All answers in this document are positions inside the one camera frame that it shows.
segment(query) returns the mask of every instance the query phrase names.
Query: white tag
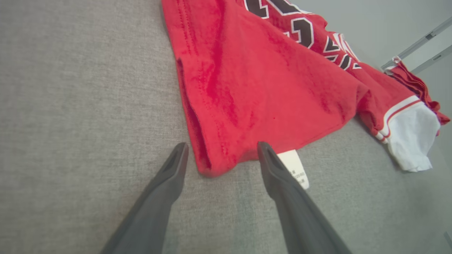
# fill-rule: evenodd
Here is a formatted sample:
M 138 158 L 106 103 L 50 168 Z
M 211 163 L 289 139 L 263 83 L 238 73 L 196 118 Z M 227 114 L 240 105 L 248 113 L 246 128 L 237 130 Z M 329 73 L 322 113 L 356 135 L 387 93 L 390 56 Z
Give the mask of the white tag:
M 309 188 L 309 180 L 306 176 L 306 172 L 301 164 L 300 157 L 296 150 L 290 150 L 277 154 L 287 170 L 292 174 L 295 180 L 303 187 L 303 189 Z

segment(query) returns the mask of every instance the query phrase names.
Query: gray upholstery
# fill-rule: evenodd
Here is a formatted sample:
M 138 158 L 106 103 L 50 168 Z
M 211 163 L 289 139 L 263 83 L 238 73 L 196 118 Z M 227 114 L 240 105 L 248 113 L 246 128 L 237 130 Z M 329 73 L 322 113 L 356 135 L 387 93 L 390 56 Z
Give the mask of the gray upholstery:
M 158 0 L 0 2 L 0 252 L 97 253 L 189 142 Z M 358 120 L 300 149 L 309 195 L 355 253 L 423 253 L 450 225 L 446 165 L 407 174 Z M 285 253 L 256 161 L 190 154 L 164 253 Z

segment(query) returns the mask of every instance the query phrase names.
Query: printed number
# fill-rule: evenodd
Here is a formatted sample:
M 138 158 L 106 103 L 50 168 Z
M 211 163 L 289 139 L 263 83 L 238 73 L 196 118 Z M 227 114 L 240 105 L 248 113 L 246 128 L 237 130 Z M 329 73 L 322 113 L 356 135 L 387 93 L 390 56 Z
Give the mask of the printed number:
M 282 16 L 297 14 L 297 13 L 310 13 L 298 9 L 296 5 L 288 3 L 286 0 L 267 0 Z M 267 19 L 268 6 L 262 5 L 262 0 L 244 0 L 245 8 L 263 18 Z M 291 20 L 292 33 L 298 34 L 297 42 L 307 48 L 310 48 L 314 44 L 314 33 L 312 23 L 306 18 L 297 18 Z
M 298 33 L 297 42 L 307 48 L 314 44 L 312 23 L 306 18 L 292 19 L 292 33 Z

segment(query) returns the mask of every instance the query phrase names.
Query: white wall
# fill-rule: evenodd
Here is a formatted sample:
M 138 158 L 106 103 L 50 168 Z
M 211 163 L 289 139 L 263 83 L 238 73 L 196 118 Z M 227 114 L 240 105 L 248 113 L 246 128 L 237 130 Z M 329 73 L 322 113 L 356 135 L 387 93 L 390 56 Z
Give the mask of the white wall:
M 417 76 L 427 84 L 432 100 L 440 102 L 440 111 L 452 118 L 452 54 L 438 59 Z M 449 168 L 452 168 L 452 123 L 441 126 L 441 134 L 435 143 L 443 153 Z
M 382 66 L 452 16 L 452 0 L 291 0 Z M 362 54 L 356 52 L 360 60 Z

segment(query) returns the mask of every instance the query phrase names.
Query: basketball jersey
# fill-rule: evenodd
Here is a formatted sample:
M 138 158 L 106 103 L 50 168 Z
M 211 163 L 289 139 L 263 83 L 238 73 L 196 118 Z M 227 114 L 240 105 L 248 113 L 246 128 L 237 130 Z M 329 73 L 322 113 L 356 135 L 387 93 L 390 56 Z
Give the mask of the basketball jersey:
M 358 113 L 408 171 L 439 122 L 409 89 L 362 63 L 319 15 L 285 0 L 162 0 L 198 170 L 299 149 Z

